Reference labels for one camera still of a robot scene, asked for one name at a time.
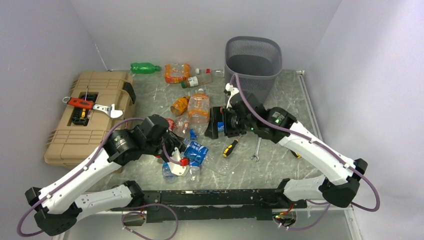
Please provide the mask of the clear bottle red label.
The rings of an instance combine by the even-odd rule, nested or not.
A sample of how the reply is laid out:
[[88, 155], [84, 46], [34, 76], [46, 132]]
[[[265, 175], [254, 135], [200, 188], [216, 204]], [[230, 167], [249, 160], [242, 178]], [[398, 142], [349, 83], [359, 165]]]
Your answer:
[[185, 118], [178, 118], [177, 120], [173, 120], [171, 118], [166, 118], [168, 122], [168, 129], [174, 132], [177, 135], [185, 135], [189, 128], [189, 121]]

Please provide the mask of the clear bottle blue label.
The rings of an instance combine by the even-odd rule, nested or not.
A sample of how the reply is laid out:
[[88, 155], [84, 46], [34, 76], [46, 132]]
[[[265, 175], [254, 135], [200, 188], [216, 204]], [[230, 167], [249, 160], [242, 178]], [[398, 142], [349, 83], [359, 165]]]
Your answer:
[[230, 164], [222, 154], [198, 142], [189, 142], [183, 155], [190, 164], [199, 165], [217, 174], [226, 176], [230, 172]]

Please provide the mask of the crushed blue label bottle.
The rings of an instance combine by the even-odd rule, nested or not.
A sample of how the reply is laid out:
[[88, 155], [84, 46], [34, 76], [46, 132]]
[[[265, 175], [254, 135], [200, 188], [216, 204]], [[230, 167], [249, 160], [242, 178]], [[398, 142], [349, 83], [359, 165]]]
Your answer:
[[168, 184], [174, 183], [177, 180], [177, 176], [171, 172], [170, 166], [167, 162], [162, 164], [162, 177]]

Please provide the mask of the pepsi plastic bottle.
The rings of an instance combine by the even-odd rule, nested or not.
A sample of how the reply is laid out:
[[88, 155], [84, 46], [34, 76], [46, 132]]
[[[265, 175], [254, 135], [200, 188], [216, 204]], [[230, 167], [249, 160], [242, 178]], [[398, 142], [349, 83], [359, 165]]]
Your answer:
[[189, 168], [189, 177], [192, 182], [199, 182], [201, 175], [201, 166], [197, 162], [191, 162]]

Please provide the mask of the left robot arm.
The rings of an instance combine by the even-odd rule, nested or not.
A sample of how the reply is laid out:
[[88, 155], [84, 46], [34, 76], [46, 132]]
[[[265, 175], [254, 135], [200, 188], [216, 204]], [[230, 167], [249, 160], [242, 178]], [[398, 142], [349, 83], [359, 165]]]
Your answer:
[[154, 200], [146, 198], [133, 180], [92, 194], [87, 190], [144, 155], [179, 164], [186, 148], [184, 139], [172, 132], [169, 122], [157, 114], [139, 118], [132, 129], [115, 125], [93, 153], [65, 176], [46, 187], [32, 187], [25, 192], [39, 232], [56, 236], [85, 217], [109, 209], [137, 211], [155, 207]]

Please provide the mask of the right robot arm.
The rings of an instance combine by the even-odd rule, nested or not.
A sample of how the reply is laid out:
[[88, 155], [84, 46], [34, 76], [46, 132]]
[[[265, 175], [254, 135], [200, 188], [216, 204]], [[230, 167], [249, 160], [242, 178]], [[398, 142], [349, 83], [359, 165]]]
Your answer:
[[368, 163], [331, 150], [309, 132], [300, 121], [281, 107], [266, 109], [252, 93], [245, 95], [250, 107], [236, 94], [229, 106], [210, 108], [211, 117], [205, 136], [217, 138], [217, 123], [223, 123], [225, 136], [237, 137], [252, 132], [263, 140], [298, 153], [319, 169], [321, 175], [305, 179], [283, 179], [275, 192], [276, 203], [287, 208], [293, 202], [306, 199], [325, 200], [340, 207], [348, 207], [360, 187], [360, 180]]

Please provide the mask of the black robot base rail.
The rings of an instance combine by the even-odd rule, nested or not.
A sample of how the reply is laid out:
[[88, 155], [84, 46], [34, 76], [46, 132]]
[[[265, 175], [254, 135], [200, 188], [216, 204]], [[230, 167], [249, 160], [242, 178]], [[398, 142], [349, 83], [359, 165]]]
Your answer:
[[187, 220], [254, 219], [269, 221], [277, 211], [304, 209], [272, 188], [227, 190], [145, 190], [141, 199], [148, 223]]

